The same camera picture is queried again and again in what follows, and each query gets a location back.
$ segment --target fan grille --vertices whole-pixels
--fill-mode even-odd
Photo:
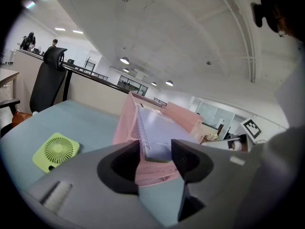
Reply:
[[[72,157],[73,145],[64,137],[55,137],[45,145],[44,154],[51,162],[61,164]]]

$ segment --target chair armrest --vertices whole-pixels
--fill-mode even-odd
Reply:
[[[0,103],[0,109],[5,108],[5,107],[11,107],[11,106],[14,106],[16,104],[20,104],[20,100],[18,98],[5,100],[5,101]]]

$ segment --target ceiling beam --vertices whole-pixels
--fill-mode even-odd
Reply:
[[[246,42],[244,31],[243,31],[243,29],[241,27],[241,24],[240,24],[236,14],[235,14],[235,12],[232,9],[232,5],[229,4],[228,0],[223,0],[223,1],[226,4],[226,6],[229,9],[229,11],[231,12],[231,14],[232,14],[232,16],[233,16],[233,18],[234,18],[234,20],[235,20],[235,22],[237,24],[239,32],[240,32],[240,34],[242,36],[243,42],[244,42],[244,47],[245,47],[246,55],[248,57],[249,80],[251,82],[255,82],[255,73],[254,73],[254,71],[255,71],[255,69],[254,69],[255,63],[253,63],[253,61],[250,61],[250,58],[249,58],[250,57],[250,55],[249,55],[249,48],[248,48],[248,45],[247,45],[247,42]]]
[[[216,42],[212,38],[212,36],[209,34],[209,32],[205,29],[203,25],[201,25],[194,15],[181,3],[179,3],[176,0],[161,0],[166,5],[168,5],[169,8],[171,8],[173,11],[175,11],[181,18],[183,18],[189,26],[191,26],[196,32],[198,32],[199,36],[202,37],[202,39],[207,42],[207,45],[209,46],[212,53],[216,54],[216,56],[219,58],[219,65],[222,69],[223,74],[226,77],[229,77],[229,68],[225,61],[223,60],[220,50],[217,47]]]
[[[198,16],[196,18],[196,20],[198,22],[202,22],[204,20],[207,20],[207,19],[209,19],[211,17],[214,17],[214,16],[216,16],[216,15],[218,15],[220,13],[227,12],[227,11],[229,11],[228,7],[227,6],[222,6],[220,8],[217,8],[217,9],[214,9],[212,11],[209,11],[208,13],[205,13],[205,14],[203,14],[201,16]]]

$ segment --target wooden desk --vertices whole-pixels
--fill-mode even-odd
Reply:
[[[11,97],[14,98],[15,94],[14,94],[14,85],[15,83],[15,79],[17,78],[17,75],[19,74],[18,71],[12,71],[12,70],[7,70],[7,69],[1,69],[0,68],[0,88],[3,87],[5,84],[12,82],[12,84],[10,85],[11,87]]]

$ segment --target mesh chair back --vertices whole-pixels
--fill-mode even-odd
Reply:
[[[66,75],[66,69],[59,63],[59,58],[65,51],[65,48],[51,48],[46,51],[30,97],[32,112],[40,112],[54,104]]]

